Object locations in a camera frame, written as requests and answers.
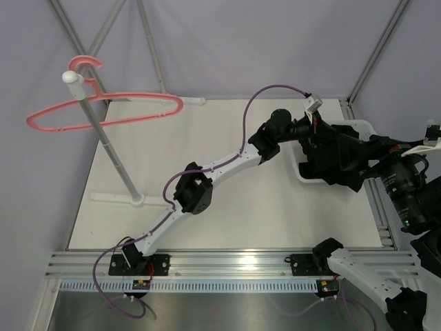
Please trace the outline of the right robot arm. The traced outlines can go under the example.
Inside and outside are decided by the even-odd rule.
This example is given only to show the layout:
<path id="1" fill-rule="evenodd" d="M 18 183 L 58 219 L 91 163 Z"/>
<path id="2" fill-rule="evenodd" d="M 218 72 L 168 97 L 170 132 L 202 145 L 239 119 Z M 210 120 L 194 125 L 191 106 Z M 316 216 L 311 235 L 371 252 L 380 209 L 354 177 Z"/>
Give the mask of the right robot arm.
<path id="1" fill-rule="evenodd" d="M 336 137 L 343 173 L 379 178 L 420 260 L 424 290 L 412 290 L 371 271 L 334 238 L 312 250 L 315 271 L 340 276 L 367 295 L 384 312 L 393 330 L 440 329 L 440 179 L 426 181 L 427 154 L 440 142 L 398 141 L 373 135 L 368 141 Z"/>

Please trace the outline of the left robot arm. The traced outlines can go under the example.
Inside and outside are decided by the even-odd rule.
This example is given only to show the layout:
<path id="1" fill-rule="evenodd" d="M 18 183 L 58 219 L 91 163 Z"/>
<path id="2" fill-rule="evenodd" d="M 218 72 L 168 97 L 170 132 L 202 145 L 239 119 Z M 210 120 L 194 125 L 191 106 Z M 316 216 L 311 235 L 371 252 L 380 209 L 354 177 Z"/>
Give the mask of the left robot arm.
<path id="1" fill-rule="evenodd" d="M 192 215 L 204 212 L 212 201 L 214 188 L 246 169 L 259 166 L 280 152 L 280 144 L 288 141 L 312 143 L 332 127 L 322 120 L 319 112 L 306 112 L 300 120 L 293 120 L 285 109 L 272 112 L 236 154 L 228 155 L 206 165 L 192 162 L 184 171 L 174 175 L 166 185 L 177 180 L 174 195 L 165 214 L 138 239 L 119 245 L 124 257 L 124 267 L 134 275 L 147 270 L 149 256 L 156 252 L 160 236 L 172 225 Z"/>

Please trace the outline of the black shirt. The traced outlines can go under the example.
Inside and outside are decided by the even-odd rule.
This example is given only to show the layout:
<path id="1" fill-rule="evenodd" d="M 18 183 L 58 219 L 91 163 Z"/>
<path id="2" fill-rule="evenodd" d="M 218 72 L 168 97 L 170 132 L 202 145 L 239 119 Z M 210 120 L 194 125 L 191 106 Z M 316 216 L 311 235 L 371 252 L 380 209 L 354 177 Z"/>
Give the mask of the black shirt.
<path id="1" fill-rule="evenodd" d="M 310 152 L 303 152 L 307 156 L 307 162 L 302 166 L 306 167 L 300 170 L 307 171 L 313 178 L 321 178 L 327 181 L 328 185 L 338 184 L 346 186 L 354 192 L 359 192 L 363 179 L 357 173 L 343 174 L 340 171 L 340 162 L 338 157 L 338 148 L 336 137 L 339 134 L 348 134 L 358 139 L 358 133 L 350 126 L 331 126 L 331 139 L 329 143 L 314 148 Z"/>

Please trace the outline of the silver white garment rack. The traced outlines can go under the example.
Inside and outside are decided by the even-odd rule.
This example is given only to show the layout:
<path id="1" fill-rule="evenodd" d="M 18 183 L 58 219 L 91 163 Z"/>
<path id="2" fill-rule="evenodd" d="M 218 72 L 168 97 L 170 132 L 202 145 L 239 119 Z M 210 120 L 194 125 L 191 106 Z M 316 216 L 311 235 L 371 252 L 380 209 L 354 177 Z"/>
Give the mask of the silver white garment rack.
<path id="1" fill-rule="evenodd" d="M 108 158 L 112 162 L 115 170 L 118 172 L 123 184 L 127 188 L 127 194 L 110 194 L 102 192 L 92 192 L 90 198 L 93 201 L 106 202 L 106 203 L 122 203 L 126 205 L 132 205 L 134 207 L 143 206 L 162 206 L 165 203 L 162 198 L 149 197 L 141 194 L 135 187 L 133 180 L 131 180 L 127 170 L 125 169 L 122 161 L 116 153 L 110 138 L 104 131 L 104 124 L 99 121 L 99 118 L 92 110 L 91 103 L 93 101 L 106 101 L 106 100 L 128 100 L 128 101 L 140 101 L 141 99 L 150 99 L 159 103 L 175 102 L 178 107 L 182 108 L 184 105 L 198 105 L 201 106 L 205 103 L 205 99 L 202 97 L 176 97 L 170 95 L 167 91 L 163 71 L 161 68 L 161 62 L 159 60 L 158 52 L 152 36 L 152 31 L 147 18 L 147 12 L 145 5 L 142 1 L 136 2 L 136 7 L 141 17 L 141 23 L 144 29 L 147 44 L 152 57 L 156 78 L 160 86 L 160 93 L 147 93 L 147 92 L 106 92 L 101 87 L 96 77 L 87 77 L 89 71 L 94 71 L 98 68 L 97 64 L 93 64 L 91 60 L 96 59 L 96 55 L 105 38 L 108 35 L 111 27 L 113 26 L 116 18 L 121 11 L 124 1 L 117 1 L 112 7 L 109 15 L 107 16 L 104 24 L 97 33 L 95 39 L 90 46 L 89 53 L 87 55 L 78 56 L 78 62 L 73 68 L 70 68 L 63 74 L 63 81 L 66 82 L 73 97 L 79 102 L 82 111 L 85 113 L 88 121 L 94 131 L 97 133 L 99 141 L 103 146 Z"/>

